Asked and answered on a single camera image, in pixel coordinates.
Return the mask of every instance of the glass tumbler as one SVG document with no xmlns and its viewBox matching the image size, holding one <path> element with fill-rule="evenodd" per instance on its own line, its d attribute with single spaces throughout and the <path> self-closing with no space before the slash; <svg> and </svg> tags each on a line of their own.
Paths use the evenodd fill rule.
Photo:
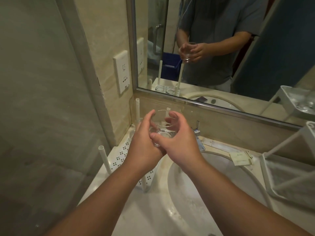
<svg viewBox="0 0 315 236">
<path fill-rule="evenodd" d="M 189 42 L 187 46 L 184 48 L 184 55 L 185 55 L 185 63 L 190 62 L 191 50 L 196 48 L 197 44 L 195 42 Z"/>
<path fill-rule="evenodd" d="M 178 116 L 169 110 L 155 111 L 150 119 L 150 131 L 166 138 L 174 137 L 178 132 Z"/>
</svg>

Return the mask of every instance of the wall socket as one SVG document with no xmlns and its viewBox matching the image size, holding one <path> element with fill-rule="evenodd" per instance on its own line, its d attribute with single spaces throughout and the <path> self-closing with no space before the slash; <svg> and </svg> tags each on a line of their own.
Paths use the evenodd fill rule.
<svg viewBox="0 0 315 236">
<path fill-rule="evenodd" d="M 137 56 L 138 56 L 138 75 L 144 68 L 144 39 L 143 37 L 137 40 Z"/>
<path fill-rule="evenodd" d="M 124 50 L 114 57 L 114 68 L 118 78 L 120 94 L 130 85 L 128 51 Z"/>
</svg>

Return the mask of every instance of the sink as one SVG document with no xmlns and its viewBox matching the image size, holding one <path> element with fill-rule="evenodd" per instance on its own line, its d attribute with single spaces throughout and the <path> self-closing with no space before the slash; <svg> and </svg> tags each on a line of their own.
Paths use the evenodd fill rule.
<svg viewBox="0 0 315 236">
<path fill-rule="evenodd" d="M 217 170 L 226 175 L 241 190 L 271 208 L 265 190 L 245 167 L 235 166 L 223 156 L 202 153 L 203 157 Z M 180 216 L 200 235 L 223 235 L 203 203 L 190 178 L 175 163 L 168 172 L 168 190 Z"/>
<path fill-rule="evenodd" d="M 190 98 L 190 99 L 191 100 L 196 100 L 196 99 L 198 99 L 200 97 L 201 96 L 195 96 L 195 97 Z M 202 95 L 202 97 L 207 99 L 206 101 L 204 101 L 204 103 L 216 105 L 216 106 L 219 106 L 219 107 L 229 108 L 229 109 L 233 109 L 233 110 L 237 110 L 237 111 L 242 111 L 240 108 L 234 106 L 232 103 L 229 103 L 228 101 L 220 99 L 218 97 L 211 97 L 211 96 L 204 96 L 204 95 Z"/>
</svg>

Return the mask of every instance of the stainless steel trim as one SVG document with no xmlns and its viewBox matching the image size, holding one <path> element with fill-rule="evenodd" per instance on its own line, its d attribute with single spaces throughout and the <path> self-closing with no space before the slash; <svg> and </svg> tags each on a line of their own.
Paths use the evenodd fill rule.
<svg viewBox="0 0 315 236">
<path fill-rule="evenodd" d="M 127 23 L 129 35 L 130 65 L 132 76 L 132 89 L 138 87 L 138 55 L 137 55 L 137 30 L 136 30 L 136 4 L 135 0 L 126 0 Z"/>
<path fill-rule="evenodd" d="M 254 122 L 259 122 L 291 131 L 298 131 L 301 129 L 301 126 L 294 125 L 291 123 L 285 123 L 278 120 L 265 118 L 253 114 L 248 114 L 244 112 L 239 112 L 236 110 L 218 107 L 215 105 L 207 104 L 207 103 L 200 103 L 196 102 L 194 100 L 180 98 L 176 96 L 171 96 L 168 94 L 163 94 L 147 89 L 142 89 L 138 87 L 138 61 L 137 61 L 137 33 L 136 33 L 136 6 L 135 6 L 135 0 L 126 0 L 127 4 L 127 18 L 128 18 L 128 33 L 129 33 L 129 46 L 130 46 L 130 62 L 131 62 L 131 72 L 132 72 L 132 86 L 134 93 L 142 93 L 144 95 L 153 95 L 154 97 L 163 98 L 166 100 L 179 102 L 182 104 L 187 104 L 190 106 L 195 106 L 198 108 L 203 108 L 206 110 L 211 110 L 231 116 L 235 116 L 242 119 L 251 120 Z"/>
<path fill-rule="evenodd" d="M 251 120 L 251 121 L 254 121 L 254 122 L 267 124 L 267 125 L 274 126 L 274 127 L 280 127 L 280 128 L 287 129 L 287 130 L 290 130 L 290 131 L 298 131 L 298 130 L 300 130 L 302 128 L 301 126 L 298 126 L 298 125 L 295 125 L 295 124 L 281 122 L 281 121 L 278 121 L 278 120 L 274 120 L 274 119 L 270 119 L 270 118 L 254 115 L 254 114 L 244 113 L 244 112 L 240 112 L 240 111 L 229 109 L 229 108 L 219 107 L 219 106 L 215 106 L 215 105 L 211 105 L 211 104 L 207 104 L 207 103 L 200 103 L 200 102 L 197 102 L 197 101 L 194 101 L 194 100 L 181 98 L 181 97 L 176 97 L 176 96 L 171 96 L 170 97 L 167 94 L 156 92 L 156 91 L 152 91 L 152 90 L 148 90 L 148 89 L 137 88 L 136 91 L 134 91 L 134 93 L 136 93 L 136 94 L 140 93 L 140 94 L 148 95 L 148 96 L 149 95 L 154 95 L 154 97 L 159 97 L 159 98 L 163 98 L 163 99 L 166 99 L 166 100 L 170 100 L 170 101 L 174 101 L 174 102 L 178 102 L 178 103 L 182 103 L 182 104 L 187 104 L 189 106 L 194 106 L 194 107 L 198 107 L 198 108 L 202 108 L 202 109 L 207 109 L 207 110 L 211 110 L 211 111 L 215 111 L 215 112 L 218 112 L 218 113 L 227 114 L 227 115 L 238 117 L 238 118 L 247 119 L 247 120 Z"/>
<path fill-rule="evenodd" d="M 155 27 L 155 33 L 154 33 L 154 40 L 153 40 L 153 53 L 155 54 L 155 55 L 160 55 L 161 54 L 161 50 L 160 50 L 160 52 L 157 52 L 157 32 L 158 32 L 158 30 L 160 29 L 160 28 L 163 28 L 164 27 L 164 25 L 162 25 L 162 24 L 159 24 L 159 25 L 157 25 L 156 27 Z"/>
</svg>

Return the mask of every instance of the faucet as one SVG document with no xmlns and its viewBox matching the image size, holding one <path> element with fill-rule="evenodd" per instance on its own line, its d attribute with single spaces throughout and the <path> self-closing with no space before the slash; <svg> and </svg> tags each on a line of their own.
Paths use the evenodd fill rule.
<svg viewBox="0 0 315 236">
<path fill-rule="evenodd" d="M 200 139 L 199 139 L 199 136 L 200 136 L 199 125 L 200 125 L 200 122 L 197 120 L 197 127 L 196 127 L 195 129 L 193 129 L 193 131 L 194 131 L 195 136 L 196 136 L 196 139 L 197 139 L 197 143 L 198 143 L 198 146 L 199 146 L 199 150 L 202 152 L 202 151 L 204 151 L 206 148 L 204 147 L 204 145 L 202 144 L 202 142 L 201 142 Z"/>
</svg>

